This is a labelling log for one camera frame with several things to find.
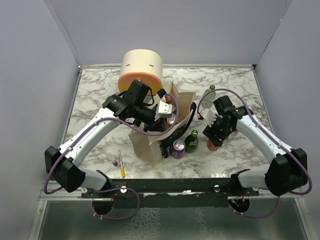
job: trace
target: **black cable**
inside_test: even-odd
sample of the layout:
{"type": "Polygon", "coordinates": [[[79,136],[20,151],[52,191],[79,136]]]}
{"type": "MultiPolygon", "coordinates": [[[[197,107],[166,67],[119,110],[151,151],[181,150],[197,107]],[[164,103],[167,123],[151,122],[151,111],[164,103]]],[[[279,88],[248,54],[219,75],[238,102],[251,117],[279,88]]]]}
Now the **black cable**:
{"type": "Polygon", "coordinates": [[[152,103],[144,103],[144,102],[143,102],[142,105],[145,106],[145,107],[150,107],[150,106],[152,106],[153,104],[155,104],[155,99],[154,99],[154,95],[153,95],[153,93],[152,93],[152,88],[150,87],[149,89],[150,89],[150,93],[151,93],[152,103]]]}
{"type": "Polygon", "coordinates": [[[190,124],[191,124],[192,120],[194,119],[196,109],[197,109],[197,105],[193,102],[190,106],[190,110],[192,110],[192,113],[191,113],[190,119],[187,122],[187,124],[185,125],[185,127],[177,135],[172,134],[169,137],[167,137],[166,139],[164,139],[164,141],[174,142],[175,140],[181,138],[183,136],[183,134],[185,134],[187,129],[190,127],[190,124]]]}

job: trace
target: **gray wall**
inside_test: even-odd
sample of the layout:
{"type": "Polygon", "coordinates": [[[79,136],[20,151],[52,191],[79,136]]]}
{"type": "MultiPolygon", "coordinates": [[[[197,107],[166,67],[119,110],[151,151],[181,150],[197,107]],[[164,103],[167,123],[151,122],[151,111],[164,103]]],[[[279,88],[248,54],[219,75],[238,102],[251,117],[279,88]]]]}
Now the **gray wall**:
{"type": "Polygon", "coordinates": [[[320,1],[294,0],[256,73],[275,133],[308,154],[313,191],[305,197],[320,236],[320,1]]]}
{"type": "Polygon", "coordinates": [[[81,65],[150,49],[165,64],[257,64],[292,0],[46,0],[81,65]]]}
{"type": "Polygon", "coordinates": [[[43,0],[1,1],[0,33],[0,233],[25,240],[44,152],[59,144],[78,63],[43,0]]]}

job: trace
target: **purple can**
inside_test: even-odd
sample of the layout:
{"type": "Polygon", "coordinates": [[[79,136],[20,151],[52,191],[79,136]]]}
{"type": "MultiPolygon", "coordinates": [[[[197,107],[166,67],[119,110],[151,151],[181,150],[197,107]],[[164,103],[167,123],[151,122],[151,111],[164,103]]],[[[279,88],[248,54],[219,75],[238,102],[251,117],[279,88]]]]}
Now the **purple can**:
{"type": "Polygon", "coordinates": [[[181,159],[186,151],[186,144],[184,141],[175,140],[172,146],[172,156],[175,159],[181,159]]]}

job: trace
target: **paper bag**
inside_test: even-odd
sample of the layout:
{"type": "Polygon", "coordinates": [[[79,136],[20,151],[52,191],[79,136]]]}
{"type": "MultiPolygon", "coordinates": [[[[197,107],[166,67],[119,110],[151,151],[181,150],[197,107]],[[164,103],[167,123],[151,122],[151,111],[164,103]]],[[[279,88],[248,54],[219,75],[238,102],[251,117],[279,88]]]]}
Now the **paper bag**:
{"type": "MultiPolygon", "coordinates": [[[[164,90],[172,94],[176,97],[178,104],[179,104],[179,123],[177,123],[171,131],[167,132],[161,136],[147,136],[135,130],[132,130],[129,134],[130,140],[133,145],[134,153],[136,156],[148,164],[150,164],[153,168],[159,169],[163,162],[164,158],[162,157],[160,145],[161,140],[169,137],[176,129],[183,127],[187,124],[192,115],[190,111],[190,106],[194,101],[195,92],[194,91],[186,91],[186,92],[179,92],[176,85],[173,83],[169,84],[168,86],[164,87],[164,90]]],[[[154,104],[150,106],[152,109],[158,102],[160,98],[158,95],[154,97],[154,104]]],[[[141,130],[144,128],[144,124],[142,123],[139,127],[141,130]]]]}

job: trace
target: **yellow pen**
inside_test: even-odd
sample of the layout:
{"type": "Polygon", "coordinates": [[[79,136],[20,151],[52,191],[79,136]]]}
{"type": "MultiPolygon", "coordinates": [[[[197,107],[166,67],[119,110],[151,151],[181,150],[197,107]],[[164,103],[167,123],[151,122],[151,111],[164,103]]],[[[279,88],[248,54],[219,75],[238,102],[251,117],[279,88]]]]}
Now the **yellow pen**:
{"type": "Polygon", "coordinates": [[[124,164],[122,163],[121,151],[118,150],[118,153],[119,153],[119,159],[120,159],[121,175],[124,178],[126,176],[126,173],[124,170],[124,164]]]}

